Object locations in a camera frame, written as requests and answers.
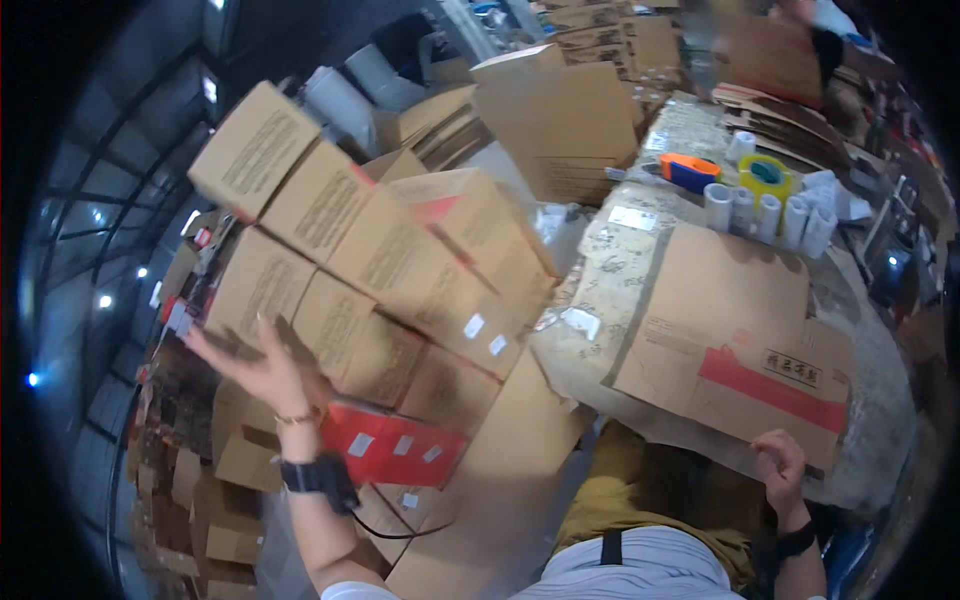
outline person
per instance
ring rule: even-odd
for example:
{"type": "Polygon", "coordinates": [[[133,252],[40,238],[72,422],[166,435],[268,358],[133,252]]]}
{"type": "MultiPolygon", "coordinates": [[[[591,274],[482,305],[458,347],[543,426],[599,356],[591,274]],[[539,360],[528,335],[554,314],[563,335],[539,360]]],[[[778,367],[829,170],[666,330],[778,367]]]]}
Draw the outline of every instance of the person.
{"type": "MultiPolygon", "coordinates": [[[[259,335],[265,356],[255,362],[232,358],[196,328],[185,343],[276,411],[285,463],[312,463],[323,440],[310,416],[331,400],[332,389],[315,369],[294,361],[272,324],[261,321],[259,335]]],[[[739,597],[733,589],[745,583],[745,540],[732,533],[724,540],[629,504],[626,473],[632,466],[611,457],[638,439],[615,421],[604,430],[593,468],[564,519],[555,554],[540,581],[514,600],[739,597]]],[[[783,431],[760,436],[753,449],[780,534],[812,531],[801,500],[803,450],[783,431]]],[[[358,542],[350,516],[338,515],[322,493],[291,492],[287,497],[300,555],[322,600],[398,600],[377,573],[348,558],[358,542]]],[[[774,583],[775,597],[825,596],[826,574],[816,540],[794,544],[788,554],[774,583]]]]}

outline red tape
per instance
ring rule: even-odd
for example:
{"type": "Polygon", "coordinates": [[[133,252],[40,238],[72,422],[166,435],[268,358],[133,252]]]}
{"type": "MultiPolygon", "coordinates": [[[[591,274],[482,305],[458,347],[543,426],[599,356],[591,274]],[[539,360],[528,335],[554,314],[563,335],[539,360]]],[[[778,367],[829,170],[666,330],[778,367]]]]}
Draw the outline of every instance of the red tape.
{"type": "Polygon", "coordinates": [[[736,390],[836,434],[839,434],[847,423],[845,403],[821,400],[782,381],[748,369],[736,360],[733,351],[727,346],[720,349],[707,348],[704,362],[697,374],[707,381],[736,390]]]}

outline black cable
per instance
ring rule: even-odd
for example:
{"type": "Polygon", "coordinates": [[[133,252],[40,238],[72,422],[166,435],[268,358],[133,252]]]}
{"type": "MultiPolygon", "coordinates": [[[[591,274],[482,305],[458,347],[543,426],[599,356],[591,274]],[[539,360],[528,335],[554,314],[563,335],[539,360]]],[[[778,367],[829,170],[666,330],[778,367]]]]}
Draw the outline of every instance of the black cable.
{"type": "Polygon", "coordinates": [[[360,526],[367,530],[367,533],[369,533],[372,536],[377,536],[378,538],[382,538],[384,540],[412,540],[413,538],[422,538],[423,536],[429,536],[430,534],[435,534],[438,531],[442,529],[446,529],[447,527],[453,524],[453,521],[450,521],[446,525],[441,525],[440,527],[437,527],[435,529],[428,529],[426,531],[421,531],[418,534],[406,534],[403,536],[393,536],[393,535],[381,534],[379,532],[374,531],[367,525],[367,523],[360,520],[360,517],[357,516],[356,513],[352,513],[352,514],[353,514],[353,518],[355,518],[357,522],[360,523],[360,526]]]}

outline packing table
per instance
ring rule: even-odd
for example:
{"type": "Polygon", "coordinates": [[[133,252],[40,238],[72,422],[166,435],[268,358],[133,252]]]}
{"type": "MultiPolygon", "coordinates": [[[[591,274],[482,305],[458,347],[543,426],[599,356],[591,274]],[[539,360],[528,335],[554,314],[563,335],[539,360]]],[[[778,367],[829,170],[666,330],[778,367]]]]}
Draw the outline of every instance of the packing table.
{"type": "MultiPolygon", "coordinates": [[[[677,152],[709,158],[724,167],[725,182],[735,181],[734,169],[723,160],[731,136],[720,123],[723,108],[698,104],[682,93],[674,98],[648,131],[637,164],[677,152]]],[[[612,387],[674,227],[679,222],[705,223],[696,197],[685,192],[682,197],[677,190],[653,178],[614,188],[581,240],[582,262],[558,288],[554,308],[544,314],[530,345],[561,396],[620,420],[650,443],[693,450],[751,475],[754,455],[743,441],[612,387]],[[608,227],[618,206],[655,213],[657,220],[649,231],[608,227]],[[567,307],[599,319],[592,340],[582,320],[578,324],[561,317],[567,307]]],[[[837,243],[820,259],[803,256],[810,275],[807,312],[851,338],[856,370],[835,465],[824,479],[807,477],[804,496],[871,514],[892,498],[914,440],[916,410],[893,334],[869,303],[853,256],[834,235],[837,243]]]]}

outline gold bracelet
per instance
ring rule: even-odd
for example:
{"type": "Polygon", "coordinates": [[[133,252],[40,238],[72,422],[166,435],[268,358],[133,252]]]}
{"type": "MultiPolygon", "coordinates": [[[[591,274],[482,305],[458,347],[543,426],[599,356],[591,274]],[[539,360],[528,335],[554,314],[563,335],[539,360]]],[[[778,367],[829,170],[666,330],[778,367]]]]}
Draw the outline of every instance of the gold bracelet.
{"type": "Polygon", "coordinates": [[[274,415],[276,422],[283,425],[299,425],[301,423],[313,422],[314,417],[320,411],[317,410],[317,407],[311,406],[310,413],[307,415],[299,415],[297,417],[281,417],[280,415],[274,415]]]}

